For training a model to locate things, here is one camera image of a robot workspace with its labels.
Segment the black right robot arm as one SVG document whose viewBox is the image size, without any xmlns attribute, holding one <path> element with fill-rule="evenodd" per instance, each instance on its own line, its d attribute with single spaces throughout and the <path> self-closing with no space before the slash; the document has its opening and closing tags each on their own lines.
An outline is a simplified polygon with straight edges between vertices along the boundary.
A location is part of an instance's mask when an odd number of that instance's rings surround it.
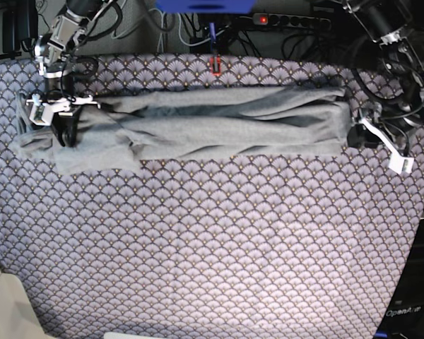
<svg viewBox="0 0 424 339">
<path fill-rule="evenodd" d="M 29 118 L 36 126 L 51 128 L 63 147 L 75 146 L 82 109 L 86 105 L 102 108 L 92 96 L 76 95 L 74 81 L 91 77 L 98 69 L 98 62 L 82 57 L 81 61 L 91 64 L 92 70 L 77 73 L 73 70 L 75 54 L 87 42 L 111 34 L 122 19 L 122 9 L 116 1 L 67 1 L 48 33 L 35 43 L 35 60 L 45 80 L 45 89 L 27 99 Z"/>
</svg>

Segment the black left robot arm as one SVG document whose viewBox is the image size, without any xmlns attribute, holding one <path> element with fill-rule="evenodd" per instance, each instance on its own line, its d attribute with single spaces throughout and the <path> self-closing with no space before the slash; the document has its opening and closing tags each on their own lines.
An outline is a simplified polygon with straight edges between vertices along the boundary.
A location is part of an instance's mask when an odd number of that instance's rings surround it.
<svg viewBox="0 0 424 339">
<path fill-rule="evenodd" d="M 342 7 L 365 31 L 355 42 L 349 65 L 363 92 L 381 107 L 370 121 L 408 143 L 424 125 L 424 1 L 343 1 Z M 398 79 L 400 94 L 382 97 L 362 79 L 357 58 L 370 42 L 378 47 L 380 68 Z"/>
</svg>

